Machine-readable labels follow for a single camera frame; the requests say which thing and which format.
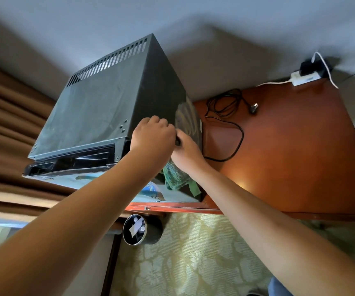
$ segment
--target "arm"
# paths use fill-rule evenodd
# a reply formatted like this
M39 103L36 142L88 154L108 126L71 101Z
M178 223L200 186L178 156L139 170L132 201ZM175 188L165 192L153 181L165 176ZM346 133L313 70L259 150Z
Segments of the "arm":
M172 160L199 183L273 275L295 296L355 295L355 262L298 221L273 209L206 163L192 139Z
M142 120L130 152L116 166L2 244L0 295L61 295L121 212L167 163L175 137L166 119Z

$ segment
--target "brown curtain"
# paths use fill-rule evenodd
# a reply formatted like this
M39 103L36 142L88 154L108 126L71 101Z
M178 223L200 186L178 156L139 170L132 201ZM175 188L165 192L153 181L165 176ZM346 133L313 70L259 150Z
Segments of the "brown curtain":
M0 71L0 218L38 216L74 191L22 177L32 162L27 155L54 104Z

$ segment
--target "wooden table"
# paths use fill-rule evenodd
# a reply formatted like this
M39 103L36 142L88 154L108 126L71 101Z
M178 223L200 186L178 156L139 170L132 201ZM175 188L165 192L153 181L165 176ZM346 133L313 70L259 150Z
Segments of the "wooden table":
M243 95L259 104L258 113L250 116L241 102L229 120L244 129L243 143L232 159L210 165L294 218L355 220L355 128L338 90L322 79L264 85ZM205 119L205 103L195 103L204 155L226 158L240 131ZM127 209L222 214L208 195L201 203L131 203Z

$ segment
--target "jeans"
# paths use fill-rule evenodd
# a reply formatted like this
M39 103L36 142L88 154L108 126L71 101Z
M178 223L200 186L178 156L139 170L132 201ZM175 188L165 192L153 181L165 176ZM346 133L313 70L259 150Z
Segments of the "jeans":
M268 293L269 296L293 296L275 277L271 278L271 282L268 285Z

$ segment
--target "power strip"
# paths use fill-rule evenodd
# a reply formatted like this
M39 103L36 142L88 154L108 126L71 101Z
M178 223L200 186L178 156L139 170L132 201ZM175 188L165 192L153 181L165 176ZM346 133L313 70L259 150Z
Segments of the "power strip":
M293 72L291 73L291 83L294 85L294 86L298 86L298 85L301 85L301 84L305 84L305 83L309 83L309 82L312 82L312 81L315 81L315 80L319 80L321 79L320 75L318 74L318 72L314 72L312 74L307 74L307 75L304 75L304 76L301 76L299 74L299 71L296 71L296 72Z

